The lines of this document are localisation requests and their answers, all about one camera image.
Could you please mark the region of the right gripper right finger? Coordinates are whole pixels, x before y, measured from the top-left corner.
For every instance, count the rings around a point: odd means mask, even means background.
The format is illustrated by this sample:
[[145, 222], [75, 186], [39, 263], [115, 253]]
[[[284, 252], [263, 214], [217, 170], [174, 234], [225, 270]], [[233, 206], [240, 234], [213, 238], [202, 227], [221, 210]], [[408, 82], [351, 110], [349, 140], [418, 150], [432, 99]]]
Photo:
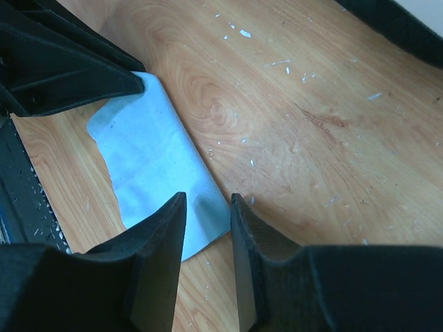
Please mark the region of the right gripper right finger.
[[309, 245], [239, 194], [230, 224], [241, 331], [441, 331], [442, 249]]

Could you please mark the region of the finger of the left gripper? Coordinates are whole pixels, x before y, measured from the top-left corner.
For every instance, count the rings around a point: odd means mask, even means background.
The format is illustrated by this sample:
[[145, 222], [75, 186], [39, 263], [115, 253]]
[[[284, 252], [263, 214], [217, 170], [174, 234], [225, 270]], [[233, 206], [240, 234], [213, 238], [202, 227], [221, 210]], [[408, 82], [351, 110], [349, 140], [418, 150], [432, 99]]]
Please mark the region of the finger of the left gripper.
[[13, 0], [13, 8], [128, 71], [145, 70], [142, 62], [92, 30], [57, 1]]
[[1, 115], [49, 116], [142, 93], [143, 65], [96, 33], [73, 41], [41, 24], [1, 23]]

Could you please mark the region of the light blue cloth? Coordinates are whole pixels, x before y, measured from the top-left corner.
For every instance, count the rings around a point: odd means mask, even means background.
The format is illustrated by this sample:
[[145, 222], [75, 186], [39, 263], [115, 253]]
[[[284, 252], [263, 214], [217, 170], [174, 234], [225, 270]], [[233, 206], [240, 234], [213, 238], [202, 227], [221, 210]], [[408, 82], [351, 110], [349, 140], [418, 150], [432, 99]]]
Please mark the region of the light blue cloth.
[[159, 78], [136, 76], [144, 91], [110, 99], [91, 117], [87, 131], [105, 161], [126, 228], [177, 192], [186, 193], [185, 261], [230, 230], [228, 203]]

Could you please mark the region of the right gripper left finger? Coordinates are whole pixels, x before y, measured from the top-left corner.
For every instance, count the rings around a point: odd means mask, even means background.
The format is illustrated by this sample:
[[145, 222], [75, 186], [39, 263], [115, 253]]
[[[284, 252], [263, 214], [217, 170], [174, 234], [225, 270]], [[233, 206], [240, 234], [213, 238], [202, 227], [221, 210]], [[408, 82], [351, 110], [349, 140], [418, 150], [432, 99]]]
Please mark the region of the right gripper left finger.
[[187, 199], [84, 254], [43, 244], [1, 247], [2, 331], [170, 331]]

